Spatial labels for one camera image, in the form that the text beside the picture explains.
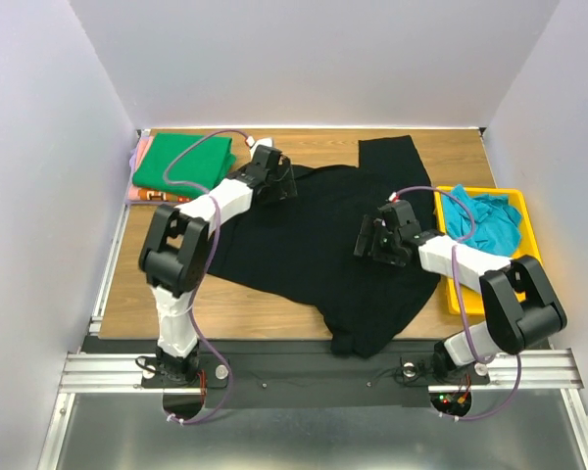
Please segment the black polo shirt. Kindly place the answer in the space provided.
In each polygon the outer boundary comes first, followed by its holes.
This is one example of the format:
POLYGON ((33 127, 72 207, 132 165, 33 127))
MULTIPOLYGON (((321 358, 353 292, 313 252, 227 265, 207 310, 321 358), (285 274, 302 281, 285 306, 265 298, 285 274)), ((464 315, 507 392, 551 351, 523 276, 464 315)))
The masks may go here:
POLYGON ((371 357, 412 322, 440 277, 356 257, 362 221, 411 187, 417 220, 434 228, 430 178, 410 136, 360 142, 356 166, 296 165, 293 172, 295 198, 253 206, 221 227, 209 272, 316 307, 333 353, 371 357))

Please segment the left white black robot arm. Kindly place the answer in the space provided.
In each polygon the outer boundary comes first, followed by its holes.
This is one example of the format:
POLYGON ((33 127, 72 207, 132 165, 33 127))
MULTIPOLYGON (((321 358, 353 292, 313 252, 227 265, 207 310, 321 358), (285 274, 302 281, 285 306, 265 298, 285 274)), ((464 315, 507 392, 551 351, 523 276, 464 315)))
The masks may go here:
POLYGON ((208 270, 216 235, 253 206, 297 195, 291 161, 272 139, 255 142, 250 154, 250 162, 207 194, 175 207, 162 205, 153 214, 138 259, 159 323, 155 356, 139 361, 147 379, 161 378, 179 387, 199 379, 200 340, 188 310, 208 270))

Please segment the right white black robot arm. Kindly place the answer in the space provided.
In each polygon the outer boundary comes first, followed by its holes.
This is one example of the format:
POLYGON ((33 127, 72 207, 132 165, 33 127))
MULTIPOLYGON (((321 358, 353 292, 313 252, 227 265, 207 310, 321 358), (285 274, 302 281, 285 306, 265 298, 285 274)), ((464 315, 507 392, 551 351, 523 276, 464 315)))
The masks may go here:
POLYGON ((434 347, 431 370, 443 382, 455 381, 467 366, 497 353, 522 353, 567 326, 537 258, 495 256, 436 229, 424 230, 407 201, 388 203, 363 218, 354 255, 400 267, 417 265, 480 295, 484 320, 434 347))

